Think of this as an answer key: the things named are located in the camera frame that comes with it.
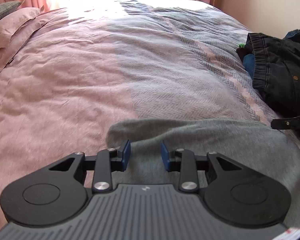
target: gray blanket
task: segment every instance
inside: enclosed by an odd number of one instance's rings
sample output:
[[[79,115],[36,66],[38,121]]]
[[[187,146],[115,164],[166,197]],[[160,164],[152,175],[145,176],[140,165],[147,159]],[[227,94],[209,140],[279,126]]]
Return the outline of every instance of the gray blanket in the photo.
[[[127,171],[115,172],[114,183],[173,183],[177,172],[168,173],[160,155],[160,142],[187,148],[197,155],[217,151],[284,184],[292,195],[285,223],[300,227],[300,150],[285,134],[259,122],[206,119],[175,121],[127,120],[113,125],[107,134],[109,147],[129,139],[132,153]],[[200,186],[206,186],[199,171]]]

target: pillow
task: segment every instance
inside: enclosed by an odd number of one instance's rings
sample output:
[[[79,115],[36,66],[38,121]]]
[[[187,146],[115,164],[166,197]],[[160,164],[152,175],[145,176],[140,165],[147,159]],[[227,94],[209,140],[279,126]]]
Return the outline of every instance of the pillow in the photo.
[[[17,1],[0,4],[0,20],[8,14],[14,12],[22,3]]]
[[[8,47],[0,49],[0,72],[12,60],[14,55],[26,44],[32,33],[40,29],[46,22],[37,19],[29,20],[11,37]]]
[[[8,47],[11,36],[27,21],[41,13],[39,8],[22,8],[0,20],[0,49]]]

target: wrinkled fabric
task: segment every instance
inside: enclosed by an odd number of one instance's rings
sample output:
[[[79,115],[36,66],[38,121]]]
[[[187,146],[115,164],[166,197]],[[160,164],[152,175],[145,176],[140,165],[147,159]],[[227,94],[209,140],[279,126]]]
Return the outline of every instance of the wrinkled fabric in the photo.
[[[15,11],[0,20],[0,49],[9,46],[12,35],[29,20],[40,14],[38,8],[23,8]]]
[[[0,73],[0,193],[72,152],[106,148],[125,119],[278,117],[236,54],[248,29],[207,4],[102,0],[36,19],[45,26]]]
[[[300,43],[249,33],[255,57],[252,85],[284,117],[300,115]]]
[[[0,49],[0,72],[13,60],[13,56],[26,44],[31,35],[44,24],[45,21],[38,21],[36,19],[29,20],[28,24],[20,27],[19,30],[11,36],[7,48]]]
[[[205,119],[178,121],[141,119],[119,122],[109,129],[107,144],[117,147],[129,139],[131,156],[125,172],[114,172],[113,182],[133,184],[171,183],[178,187],[180,173],[165,171],[160,143],[185,148],[196,155],[219,152],[282,183],[292,202],[285,219],[288,227],[300,227],[300,150],[283,133],[259,122]],[[198,172],[206,187],[204,171]]]

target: circular pad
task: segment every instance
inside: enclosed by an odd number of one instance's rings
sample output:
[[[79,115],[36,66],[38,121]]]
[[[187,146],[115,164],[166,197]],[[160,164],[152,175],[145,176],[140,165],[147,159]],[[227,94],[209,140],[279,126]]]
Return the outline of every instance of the circular pad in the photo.
[[[60,189],[51,184],[36,184],[23,192],[23,198],[33,205],[46,205],[60,196]]]
[[[8,222],[30,227],[61,223],[76,215],[86,201],[86,189],[64,171],[31,173],[9,184],[0,196]]]
[[[206,188],[207,207],[222,220],[243,228],[264,228],[283,222],[291,203],[289,191],[279,182],[254,172],[217,178]]]
[[[232,197],[247,205],[260,204],[268,198],[267,191],[258,185],[240,184],[231,190]]]

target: gray ribbed surface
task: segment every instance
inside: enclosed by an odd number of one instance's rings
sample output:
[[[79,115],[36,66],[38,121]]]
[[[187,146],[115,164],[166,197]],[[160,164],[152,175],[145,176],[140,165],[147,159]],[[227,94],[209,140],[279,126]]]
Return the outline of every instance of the gray ribbed surface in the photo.
[[[0,240],[270,240],[285,231],[235,228],[211,216],[196,195],[172,185],[125,185],[95,195],[76,218],[51,228],[24,228],[10,223]]]

